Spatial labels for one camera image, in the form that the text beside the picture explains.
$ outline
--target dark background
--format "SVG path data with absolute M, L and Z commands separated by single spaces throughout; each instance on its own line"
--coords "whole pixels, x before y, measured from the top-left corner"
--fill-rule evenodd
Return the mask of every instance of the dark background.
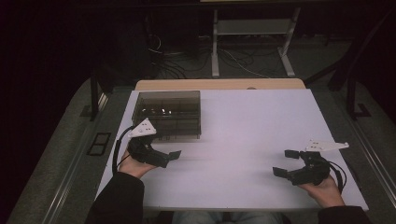
M 366 2 L 368 5 L 349 7 L 303 7 L 295 37 L 354 37 L 369 20 L 368 15 L 381 6 L 381 1 Z M 6 102 L 2 105 L 6 112 L 2 116 L 0 223 L 7 221 L 70 99 L 85 80 L 96 74 L 102 89 L 111 92 L 115 85 L 155 78 L 150 64 L 153 56 L 147 51 L 148 28 L 163 36 L 168 46 L 194 55 L 198 35 L 211 35 L 213 20 L 207 10 L 154 11 L 150 20 L 143 12 L 82 13 L 74 1 L 8 1 L 0 10 L 1 84 Z M 285 8 L 274 16 L 289 11 Z M 257 9 L 221 15 L 263 14 Z M 353 72 L 396 122 L 395 18 L 392 12 Z

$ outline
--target dark floor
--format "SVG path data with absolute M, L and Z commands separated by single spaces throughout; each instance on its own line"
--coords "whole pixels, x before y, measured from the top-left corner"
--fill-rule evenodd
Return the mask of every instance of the dark floor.
M 252 37 L 241 36 L 232 41 L 220 40 L 220 78 L 288 78 L 276 50 L 282 44 L 280 37 L 246 40 Z M 256 44 L 240 45 L 238 41 Z M 314 75 L 340 59 L 349 47 L 349 42 L 331 42 L 329 46 L 325 46 L 324 42 L 321 36 L 293 40 L 288 56 L 297 78 L 306 79 Z M 198 59 L 183 52 L 166 52 L 163 60 L 155 62 L 161 67 L 156 78 L 212 78 L 210 46 L 203 44 L 199 52 Z M 357 103 L 364 104 L 371 117 L 351 120 L 345 111 L 346 89 L 329 91 L 327 88 L 331 76 L 332 73 L 307 88 L 314 93 L 334 140 L 351 145 L 351 148 L 343 149 L 342 154 L 357 176 L 356 181 L 370 208 L 367 215 L 374 223 L 396 223 L 395 204 L 364 152 L 369 143 L 389 175 L 396 176 L 396 164 L 393 162 L 396 158 L 396 127 L 362 85 L 358 85 Z M 111 133 L 107 148 L 112 147 L 123 108 L 134 89 L 128 83 L 119 83 L 111 94 L 106 95 L 104 106 L 95 121 L 81 116 L 84 108 L 91 103 L 89 81 L 76 92 L 9 223 L 83 223 L 102 176 L 98 170 L 103 171 L 109 150 L 102 157 L 86 156 L 84 152 L 94 135 L 100 132 Z M 317 223 L 314 212 L 286 213 L 286 216 L 294 224 Z

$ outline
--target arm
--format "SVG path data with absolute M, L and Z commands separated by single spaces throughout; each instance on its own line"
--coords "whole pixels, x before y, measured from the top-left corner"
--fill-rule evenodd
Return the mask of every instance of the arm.
M 323 208 L 318 213 L 319 224 L 369 224 L 371 221 L 358 206 L 346 206 L 340 192 L 329 175 L 319 185 L 303 184 L 299 186 L 317 201 Z
M 125 150 L 125 160 L 93 203 L 86 223 L 141 223 L 144 184 L 140 180 L 155 166 L 140 163 Z

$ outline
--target white plastic mount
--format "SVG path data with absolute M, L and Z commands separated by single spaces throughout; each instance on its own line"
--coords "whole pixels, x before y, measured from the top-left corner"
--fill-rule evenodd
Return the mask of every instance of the white plastic mount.
M 306 151 L 330 151 L 340 148 L 349 147 L 348 143 L 334 143 L 334 142 L 323 142 L 317 140 L 310 140 L 309 145 L 305 148 Z
M 152 126 L 149 119 L 144 119 L 139 125 L 128 133 L 129 138 L 155 134 L 157 130 Z

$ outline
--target black jacket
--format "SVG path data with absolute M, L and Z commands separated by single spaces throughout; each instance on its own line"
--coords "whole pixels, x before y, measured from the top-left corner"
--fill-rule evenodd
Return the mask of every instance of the black jacket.
M 116 173 L 93 203 L 86 223 L 140 224 L 143 218 L 143 182 L 131 175 Z M 369 224 L 358 206 L 338 206 L 318 212 L 319 224 Z

